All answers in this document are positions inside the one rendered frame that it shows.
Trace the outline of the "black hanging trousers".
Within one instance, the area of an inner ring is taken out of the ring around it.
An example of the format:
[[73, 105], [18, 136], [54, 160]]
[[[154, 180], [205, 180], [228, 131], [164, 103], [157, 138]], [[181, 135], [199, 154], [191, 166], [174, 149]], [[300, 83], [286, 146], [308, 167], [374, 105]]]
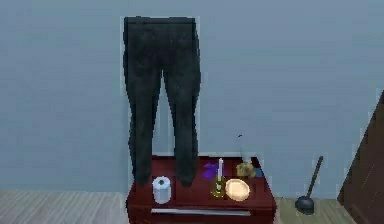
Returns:
[[198, 160], [195, 111], [201, 72], [196, 21], [188, 17], [126, 17], [123, 41], [135, 181], [144, 185], [151, 177], [153, 132], [160, 88], [164, 87], [174, 127], [176, 177], [189, 187]]

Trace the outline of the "tan round dish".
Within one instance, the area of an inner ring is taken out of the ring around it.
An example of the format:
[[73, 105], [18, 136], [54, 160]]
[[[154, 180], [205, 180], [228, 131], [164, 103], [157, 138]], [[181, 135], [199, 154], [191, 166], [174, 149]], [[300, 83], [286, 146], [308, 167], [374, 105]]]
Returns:
[[225, 192], [231, 200], [241, 202], [249, 197], [250, 187], [241, 179], [230, 179], [226, 182]]

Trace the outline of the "purple cloth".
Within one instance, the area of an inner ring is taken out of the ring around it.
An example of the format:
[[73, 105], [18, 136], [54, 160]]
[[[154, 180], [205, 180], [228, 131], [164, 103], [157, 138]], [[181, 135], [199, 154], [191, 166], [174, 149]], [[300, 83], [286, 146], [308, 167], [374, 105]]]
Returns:
[[217, 176], [219, 165], [218, 163], [206, 163], [203, 166], [202, 175], [207, 179], [214, 179]]

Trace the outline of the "white candle in brass holder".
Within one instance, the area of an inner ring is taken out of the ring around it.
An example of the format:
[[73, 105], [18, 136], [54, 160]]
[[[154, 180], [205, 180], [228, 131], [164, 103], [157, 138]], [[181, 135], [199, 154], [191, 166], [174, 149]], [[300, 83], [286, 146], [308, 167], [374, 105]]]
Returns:
[[215, 187], [211, 190], [211, 195], [216, 198], [223, 197], [225, 195], [225, 189], [223, 188], [223, 186], [225, 185], [225, 177], [223, 176], [223, 166], [224, 161], [222, 158], [220, 158], [218, 160]]

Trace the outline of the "dark brown door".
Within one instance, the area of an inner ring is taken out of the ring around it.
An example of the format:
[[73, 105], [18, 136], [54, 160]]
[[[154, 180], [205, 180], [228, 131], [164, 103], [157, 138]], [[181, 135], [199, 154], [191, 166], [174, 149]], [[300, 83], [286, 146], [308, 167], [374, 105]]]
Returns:
[[337, 200], [357, 224], [384, 224], [384, 90]]

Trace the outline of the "white toilet paper roll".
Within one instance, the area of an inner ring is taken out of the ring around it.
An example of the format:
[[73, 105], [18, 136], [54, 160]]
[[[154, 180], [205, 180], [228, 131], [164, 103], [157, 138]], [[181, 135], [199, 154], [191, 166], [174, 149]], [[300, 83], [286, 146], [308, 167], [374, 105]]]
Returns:
[[168, 177], [156, 177], [152, 182], [152, 188], [154, 201], [156, 203], [165, 204], [171, 199], [171, 181]]

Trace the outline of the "dark red cabinet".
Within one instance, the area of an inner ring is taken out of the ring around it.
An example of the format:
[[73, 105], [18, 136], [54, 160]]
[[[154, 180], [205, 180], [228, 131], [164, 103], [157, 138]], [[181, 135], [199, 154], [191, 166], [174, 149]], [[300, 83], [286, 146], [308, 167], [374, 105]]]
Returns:
[[247, 200], [237, 202], [226, 196], [214, 197], [212, 179], [203, 176], [208, 163], [214, 164], [216, 157], [201, 156], [198, 172], [189, 187], [176, 179], [175, 162], [172, 156], [152, 158], [152, 176], [166, 176], [171, 180], [172, 197], [165, 204], [153, 198], [150, 183], [134, 184], [127, 197], [126, 207], [130, 224], [273, 224], [276, 202], [266, 178], [258, 175], [248, 179], [250, 188]]

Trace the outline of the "black toilet plunger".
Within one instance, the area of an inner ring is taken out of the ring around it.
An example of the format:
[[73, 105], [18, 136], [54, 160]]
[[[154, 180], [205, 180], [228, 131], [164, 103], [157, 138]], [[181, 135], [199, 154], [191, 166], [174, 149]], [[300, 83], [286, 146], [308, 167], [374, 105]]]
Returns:
[[315, 203], [314, 203], [314, 200], [311, 198], [311, 194], [312, 194], [315, 182], [317, 180], [318, 173], [320, 171], [320, 167], [323, 162], [323, 159], [324, 159], [323, 156], [320, 156], [318, 158], [307, 193], [303, 196], [298, 197], [297, 200], [295, 201], [295, 208], [302, 214], [312, 215], [314, 213]]

